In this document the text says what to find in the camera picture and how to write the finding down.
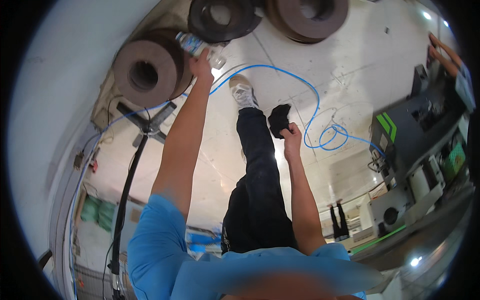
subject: hand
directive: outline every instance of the hand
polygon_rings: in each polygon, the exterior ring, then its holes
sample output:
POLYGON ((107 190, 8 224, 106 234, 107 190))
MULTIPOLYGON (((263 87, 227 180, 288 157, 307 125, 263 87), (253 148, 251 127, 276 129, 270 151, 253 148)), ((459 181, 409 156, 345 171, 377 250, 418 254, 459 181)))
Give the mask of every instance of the hand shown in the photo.
POLYGON ((207 61, 208 51, 208 48, 205 48, 198 58, 190 58, 190 71, 199 79, 211 79, 213 81, 212 68, 207 61))
POLYGON ((300 158, 301 132, 295 123, 290 123, 288 129, 282 129, 280 134, 285 138, 285 159, 300 158))

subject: concrete floor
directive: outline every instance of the concrete floor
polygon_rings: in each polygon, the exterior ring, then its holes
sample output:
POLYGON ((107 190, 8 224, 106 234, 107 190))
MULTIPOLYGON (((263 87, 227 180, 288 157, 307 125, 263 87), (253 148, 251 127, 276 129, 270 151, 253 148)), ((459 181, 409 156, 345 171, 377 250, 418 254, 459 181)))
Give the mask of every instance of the concrete floor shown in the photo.
MULTIPOLYGON (((181 11, 186 13, 185 1, 179 1, 178 5, 183 5, 181 11)), ((221 70, 213 70, 213 74, 218 78, 226 70, 245 63, 270 64, 288 70, 313 84, 321 95, 318 113, 307 133, 308 143, 318 145, 321 132, 332 122, 345 127, 351 135, 370 140, 372 113, 410 93, 414 66, 425 64, 429 31, 455 48, 443 20, 417 2, 350 0, 344 25, 316 45, 290 41, 264 18, 253 33, 231 41, 224 48, 222 55, 227 63, 221 70), (428 12, 431 19, 426 19, 424 12, 428 12)), ((252 82, 266 116, 278 104, 290 103, 290 121, 305 131, 316 107, 315 95, 309 87, 271 69, 255 68, 243 74, 252 82)), ((177 111, 161 125, 162 131, 168 132, 184 101, 182 96, 173 101, 178 105, 177 111)), ((245 174, 236 120, 236 103, 228 87, 223 86, 210 96, 208 103, 193 178, 187 221, 190 225, 219 226, 230 193, 245 174)), ((105 139, 97 157, 98 171, 87 178, 99 197, 112 202, 120 199, 135 152, 132 141, 138 132, 130 121, 121 120, 105 133, 113 139, 105 139)), ((331 146, 342 142, 340 138, 331 146)), ((283 157, 283 141, 274 139, 274 143, 286 210, 291 216, 290 179, 283 157)), ((133 180, 131 197, 147 202, 162 149, 163 145, 156 140, 147 142, 133 180)), ((326 205, 332 199, 346 200, 344 210, 347 211, 356 205, 355 201, 348 203, 350 200, 380 183, 381 176, 367 168, 368 144, 360 141, 350 139, 335 151, 312 150, 303 145, 301 157, 322 220, 330 218, 326 205)))

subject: black pants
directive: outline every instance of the black pants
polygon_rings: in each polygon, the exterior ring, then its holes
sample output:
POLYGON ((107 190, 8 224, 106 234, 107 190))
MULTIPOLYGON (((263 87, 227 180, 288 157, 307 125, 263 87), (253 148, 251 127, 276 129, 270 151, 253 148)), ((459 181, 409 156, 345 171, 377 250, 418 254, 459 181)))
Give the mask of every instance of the black pants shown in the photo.
POLYGON ((273 247, 297 249, 292 222, 285 212, 275 148, 262 111, 240 110, 237 132, 247 158, 247 174, 230 196, 223 219, 222 253, 273 247))
POLYGON ((333 236, 335 237, 335 239, 341 236, 348 235, 347 221, 345 220, 345 214, 343 213, 342 206, 340 205, 340 203, 337 203, 336 206, 338 207, 338 214, 340 215, 341 228, 338 227, 338 223, 336 222, 333 206, 330 208, 330 216, 332 217, 332 222, 333 222, 333 236))

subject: person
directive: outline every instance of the person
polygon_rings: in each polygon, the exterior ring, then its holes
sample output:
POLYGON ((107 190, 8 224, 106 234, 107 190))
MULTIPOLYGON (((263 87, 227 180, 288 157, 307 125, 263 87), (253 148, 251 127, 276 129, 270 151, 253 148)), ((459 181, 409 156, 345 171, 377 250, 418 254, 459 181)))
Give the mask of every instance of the person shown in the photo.
POLYGON ((327 205, 327 207, 330 208, 330 216, 332 217, 332 223, 333 223, 333 236, 335 238, 335 241, 346 240, 350 237, 350 235, 348 234, 348 227, 347 227, 347 221, 345 220, 345 214, 343 213, 342 205, 340 204, 342 201, 343 199, 339 199, 336 202, 336 206, 338 207, 338 214, 340 215, 341 227, 338 226, 338 223, 336 221, 335 212, 333 211, 333 205, 331 204, 327 205))
POLYGON ((429 45, 428 52, 429 57, 433 60, 438 60, 441 65, 445 67, 447 73, 455 78, 455 90, 460 96, 462 101, 465 103, 469 113, 472 113, 476 108, 475 98, 473 97, 473 85, 472 78, 470 76, 470 71, 460 59, 458 54, 455 53, 449 46, 442 43, 433 33, 428 35, 431 45, 429 45), (446 59, 437 51, 437 48, 440 47, 451 60, 446 59))
MULTIPOLYGON (((309 274, 331 268, 327 271, 330 279, 342 280, 345 276, 340 270, 345 264, 334 265, 349 260, 349 256, 343 245, 325 243, 300 157, 302 134, 295 123, 281 131, 292 190, 292 220, 287 217, 272 137, 252 85, 240 75, 232 77, 229 85, 239 105, 237 132, 247 166, 225 215, 224 254, 220 259, 206 253, 199 261, 187 254, 184 236, 193 171, 214 80, 207 55, 208 50, 204 50, 198 59, 190 61, 196 83, 165 140, 151 196, 128 245, 129 279, 135 294, 138 299, 150 300, 312 299, 322 284, 312 281, 309 274), (279 265, 295 271, 280 272, 279 265), (249 272, 252 276, 266 275, 248 281, 248 288, 241 290, 243 298, 232 296, 239 292, 233 285, 235 276, 245 278, 249 272)), ((338 299, 366 299, 364 291, 357 291, 338 299)))

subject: shoe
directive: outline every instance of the shoe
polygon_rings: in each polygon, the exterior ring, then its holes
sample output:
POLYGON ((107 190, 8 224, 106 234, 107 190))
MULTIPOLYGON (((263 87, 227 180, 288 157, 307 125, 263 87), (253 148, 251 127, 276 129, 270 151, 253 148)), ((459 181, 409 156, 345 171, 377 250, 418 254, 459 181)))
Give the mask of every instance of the shoe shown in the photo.
POLYGON ((243 75, 235 75, 228 81, 232 96, 242 108, 258 108, 257 98, 253 94, 253 86, 243 75))

